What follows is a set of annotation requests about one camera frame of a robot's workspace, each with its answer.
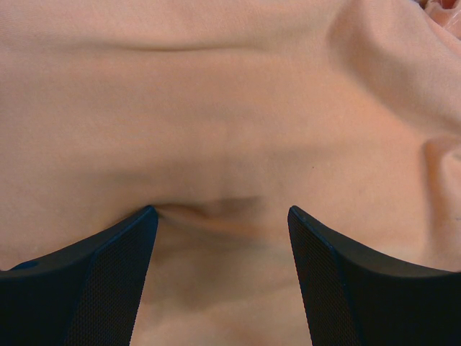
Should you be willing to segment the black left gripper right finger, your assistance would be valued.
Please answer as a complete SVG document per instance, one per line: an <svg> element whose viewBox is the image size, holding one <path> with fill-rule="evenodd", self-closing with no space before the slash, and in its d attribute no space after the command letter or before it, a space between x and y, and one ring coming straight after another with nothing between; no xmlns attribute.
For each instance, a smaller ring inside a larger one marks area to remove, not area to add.
<svg viewBox="0 0 461 346"><path fill-rule="evenodd" d="M459 345L460 273L371 249L289 210L313 345Z"/></svg>

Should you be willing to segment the orange t-shirt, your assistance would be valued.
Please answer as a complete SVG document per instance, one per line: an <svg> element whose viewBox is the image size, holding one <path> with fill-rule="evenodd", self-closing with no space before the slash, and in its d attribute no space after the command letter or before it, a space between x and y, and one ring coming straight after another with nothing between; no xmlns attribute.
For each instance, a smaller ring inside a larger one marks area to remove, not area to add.
<svg viewBox="0 0 461 346"><path fill-rule="evenodd" d="M309 345L297 205L460 269L458 1L3 1L1 268L160 215L134 345Z"/></svg>

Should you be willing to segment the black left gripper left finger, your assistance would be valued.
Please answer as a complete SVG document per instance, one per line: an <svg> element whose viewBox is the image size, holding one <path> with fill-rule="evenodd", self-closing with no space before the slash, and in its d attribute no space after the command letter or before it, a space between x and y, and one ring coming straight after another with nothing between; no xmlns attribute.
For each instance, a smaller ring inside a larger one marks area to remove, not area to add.
<svg viewBox="0 0 461 346"><path fill-rule="evenodd" d="M157 228L147 206L1 272L1 344L129 345Z"/></svg>

